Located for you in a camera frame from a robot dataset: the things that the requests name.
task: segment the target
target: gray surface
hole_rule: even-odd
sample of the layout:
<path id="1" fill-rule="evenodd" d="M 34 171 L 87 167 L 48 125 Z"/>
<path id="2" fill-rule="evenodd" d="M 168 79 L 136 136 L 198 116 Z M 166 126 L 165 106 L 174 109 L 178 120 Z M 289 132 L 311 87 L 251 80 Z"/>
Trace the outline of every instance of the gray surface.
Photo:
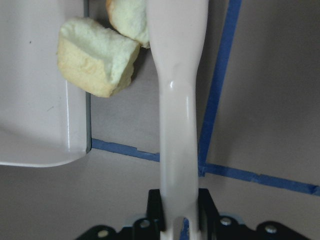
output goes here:
<path id="1" fill-rule="evenodd" d="M 320 184 L 320 1 L 242 2 L 210 163 Z"/>
<path id="2" fill-rule="evenodd" d="M 200 186 L 252 228 L 275 220 L 320 238 L 318 197 L 211 174 Z M 97 224 L 120 230 L 158 187 L 159 163 L 97 149 L 59 167 L 1 166 L 0 239 L 71 240 Z"/>
<path id="3" fill-rule="evenodd" d="M 96 149 L 59 167 L 0 166 L 0 239 L 71 240 L 98 224 L 120 230 L 145 212 L 152 188 L 156 162 Z"/>

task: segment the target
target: black mount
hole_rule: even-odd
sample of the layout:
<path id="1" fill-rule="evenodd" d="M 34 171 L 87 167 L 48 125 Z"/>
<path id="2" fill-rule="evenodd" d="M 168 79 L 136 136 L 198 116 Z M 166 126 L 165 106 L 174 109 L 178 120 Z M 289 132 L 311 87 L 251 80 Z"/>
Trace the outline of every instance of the black mount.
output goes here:
<path id="1" fill-rule="evenodd" d="M 199 228 L 203 240 L 308 240 L 308 238 L 275 221 L 259 224 L 251 230 L 234 218 L 219 214 L 208 189 L 200 188 L 198 196 Z M 160 240 L 165 231 L 165 214 L 159 189 L 149 190 L 146 217 L 116 232 L 112 227 L 98 225 L 76 240 Z"/>

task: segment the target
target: white spatula handle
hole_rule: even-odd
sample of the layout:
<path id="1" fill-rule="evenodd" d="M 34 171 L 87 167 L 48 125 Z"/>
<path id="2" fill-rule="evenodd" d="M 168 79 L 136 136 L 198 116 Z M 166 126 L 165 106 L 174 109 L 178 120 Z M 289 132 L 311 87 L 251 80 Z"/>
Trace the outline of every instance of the white spatula handle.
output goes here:
<path id="1" fill-rule="evenodd" d="M 179 217 L 188 218 L 190 239 L 199 239 L 195 87 L 207 16 L 208 0 L 147 0 L 160 94 L 160 191 L 166 222 L 161 240 L 173 239 Z"/>

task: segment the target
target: white plastic utensil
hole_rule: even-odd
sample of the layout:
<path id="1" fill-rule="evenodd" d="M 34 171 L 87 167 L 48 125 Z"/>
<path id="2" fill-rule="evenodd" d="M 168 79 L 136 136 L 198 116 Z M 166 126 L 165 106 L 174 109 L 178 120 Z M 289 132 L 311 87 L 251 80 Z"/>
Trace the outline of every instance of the white plastic utensil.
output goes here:
<path id="1" fill-rule="evenodd" d="M 208 0 L 147 0 L 150 46 L 159 78 L 160 192 L 166 231 L 189 220 L 189 239 L 200 239 L 196 75 L 206 35 Z"/>

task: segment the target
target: metal screw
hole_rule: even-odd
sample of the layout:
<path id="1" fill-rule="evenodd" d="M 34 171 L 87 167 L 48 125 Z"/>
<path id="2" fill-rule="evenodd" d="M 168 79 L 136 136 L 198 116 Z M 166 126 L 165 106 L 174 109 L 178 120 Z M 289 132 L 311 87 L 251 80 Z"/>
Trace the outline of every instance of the metal screw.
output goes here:
<path id="1" fill-rule="evenodd" d="M 230 226 L 232 224 L 232 221 L 228 217 L 223 217 L 220 219 L 220 223 L 224 226 Z"/>
<path id="2" fill-rule="evenodd" d="M 100 238 L 100 239 L 105 238 L 108 235 L 109 235 L 109 231 L 108 230 L 101 230 L 101 231 L 98 232 L 98 238 Z"/>
<path id="3" fill-rule="evenodd" d="M 265 226 L 264 230 L 268 233 L 268 234 L 275 234 L 277 232 L 277 228 L 273 225 L 267 225 Z"/>
<path id="4" fill-rule="evenodd" d="M 148 220 L 143 220 L 142 222 L 140 222 L 140 228 L 145 229 L 147 227 L 150 226 L 150 222 Z"/>

